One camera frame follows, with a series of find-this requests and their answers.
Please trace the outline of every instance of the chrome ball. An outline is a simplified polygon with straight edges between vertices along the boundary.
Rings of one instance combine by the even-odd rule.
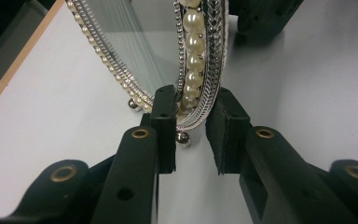
[[[129,107],[133,109],[134,111],[140,111],[141,107],[138,106],[133,99],[129,100]]]
[[[183,131],[176,132],[176,144],[180,147],[190,147],[191,145],[190,135]]]

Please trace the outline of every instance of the white backdrop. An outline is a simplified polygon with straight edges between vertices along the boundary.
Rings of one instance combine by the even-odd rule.
[[[223,86],[254,125],[308,162],[358,160],[358,1],[305,1],[272,43],[244,46],[231,21]],[[47,166],[92,166],[139,124],[125,93],[63,6],[0,97],[0,217]],[[252,223],[237,175],[217,175],[204,126],[160,178],[159,223]]]

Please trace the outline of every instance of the black plastic part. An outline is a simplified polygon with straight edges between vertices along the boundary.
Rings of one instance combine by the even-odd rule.
[[[358,217],[358,161],[335,161],[328,177],[331,189]]]
[[[271,39],[284,28],[303,0],[230,0],[238,31],[248,40]]]
[[[157,133],[150,127],[124,133],[92,224],[157,223],[157,146]]]
[[[262,131],[260,136],[257,132],[261,130],[267,131]],[[266,127],[250,129],[246,153],[243,156],[249,156],[262,182],[260,188],[265,188],[267,193],[264,202],[247,197],[248,193],[256,195],[257,191],[251,186],[254,179],[248,178],[248,172],[241,173],[241,188],[248,207],[260,214],[252,215],[254,223],[358,223],[351,211],[277,131]]]
[[[143,113],[140,126],[150,126],[151,114]]]
[[[27,189],[20,205],[0,223],[78,223],[88,199],[89,168],[83,161],[59,161]]]
[[[156,91],[150,124],[158,133],[159,172],[170,174],[176,169],[176,101],[173,85]]]
[[[101,191],[103,190],[104,181],[107,178],[114,159],[115,156],[111,156],[89,168],[89,185],[91,187],[91,192],[89,194],[89,199],[81,207],[81,218],[76,224],[90,223],[95,206],[100,198]]]
[[[206,136],[219,174],[239,174],[250,117],[231,91],[221,88],[207,118]]]

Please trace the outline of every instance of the jewelry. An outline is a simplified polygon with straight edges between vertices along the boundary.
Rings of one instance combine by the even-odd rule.
[[[154,96],[140,85],[98,28],[87,0],[66,0],[82,33],[131,98],[151,112]],[[174,0],[179,44],[177,129],[200,125],[212,109],[227,55],[227,0]]]

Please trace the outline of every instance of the silver bead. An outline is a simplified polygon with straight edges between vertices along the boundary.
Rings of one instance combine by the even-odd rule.
[[[140,111],[140,110],[141,110],[141,107],[138,106],[138,105],[135,103],[135,101],[133,101],[133,99],[130,99],[130,100],[129,100],[129,107],[130,107],[131,109],[133,109],[134,111]]]
[[[190,135],[188,135],[188,133],[185,133],[183,131],[177,131],[176,144],[180,147],[190,147],[191,145]]]

